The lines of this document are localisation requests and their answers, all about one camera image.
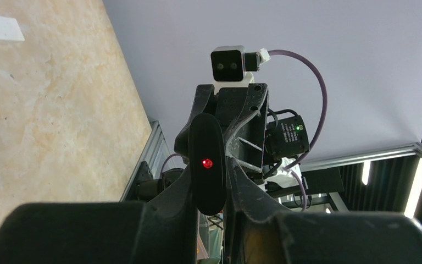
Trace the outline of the black remote control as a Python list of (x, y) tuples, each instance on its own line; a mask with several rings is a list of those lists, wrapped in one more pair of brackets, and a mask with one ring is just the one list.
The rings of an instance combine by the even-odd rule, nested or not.
[(188, 135), (193, 200), (207, 216), (219, 213), (226, 202), (226, 159), (223, 133), (208, 113), (193, 118)]

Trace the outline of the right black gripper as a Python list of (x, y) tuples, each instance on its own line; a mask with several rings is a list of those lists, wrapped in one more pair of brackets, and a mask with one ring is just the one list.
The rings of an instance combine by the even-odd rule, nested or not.
[(174, 151), (188, 158), (188, 135), (192, 120), (200, 113), (215, 115), (224, 132), (225, 155), (234, 158), (246, 172), (260, 173), (263, 168), (268, 86), (250, 83), (247, 87), (198, 85), (189, 119), (175, 138)]

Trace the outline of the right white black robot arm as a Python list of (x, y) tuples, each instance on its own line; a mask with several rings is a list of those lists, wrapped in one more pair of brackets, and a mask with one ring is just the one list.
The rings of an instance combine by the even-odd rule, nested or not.
[(175, 139), (174, 150), (191, 162), (193, 172), (227, 174), (228, 186), (247, 177), (256, 184), (275, 174), (283, 159), (307, 154), (310, 143), (302, 117), (269, 109), (266, 84), (247, 87), (198, 85), (190, 117)]

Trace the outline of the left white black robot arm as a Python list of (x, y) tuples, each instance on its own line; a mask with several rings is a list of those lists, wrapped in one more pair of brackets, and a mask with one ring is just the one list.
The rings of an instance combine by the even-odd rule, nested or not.
[[(422, 227), (397, 213), (292, 212), (230, 162), (222, 263), (422, 263)], [(0, 227), (0, 263), (196, 263), (189, 169), (137, 178), (132, 200), (27, 203)]]

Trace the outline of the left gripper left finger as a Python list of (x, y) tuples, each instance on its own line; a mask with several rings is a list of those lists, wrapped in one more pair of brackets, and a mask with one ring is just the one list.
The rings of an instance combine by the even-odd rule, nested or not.
[(149, 202), (26, 203), (0, 226), (0, 263), (195, 263), (190, 170)]

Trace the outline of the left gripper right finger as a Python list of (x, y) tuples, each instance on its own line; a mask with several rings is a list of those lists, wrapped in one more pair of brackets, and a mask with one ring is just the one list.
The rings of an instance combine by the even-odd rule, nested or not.
[(422, 226), (391, 212), (293, 212), (228, 158), (226, 263), (422, 263)]

